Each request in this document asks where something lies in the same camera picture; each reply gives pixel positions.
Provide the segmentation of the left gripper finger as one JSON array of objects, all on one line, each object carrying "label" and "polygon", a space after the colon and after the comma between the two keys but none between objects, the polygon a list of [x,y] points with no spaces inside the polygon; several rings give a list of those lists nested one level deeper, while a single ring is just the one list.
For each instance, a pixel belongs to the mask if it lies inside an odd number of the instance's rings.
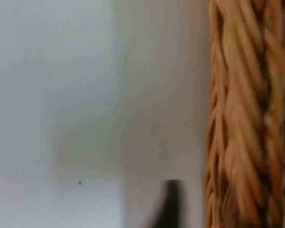
[{"label": "left gripper finger", "polygon": [[147,228],[184,227],[185,190],[182,180],[163,183],[162,195],[146,224]]}]

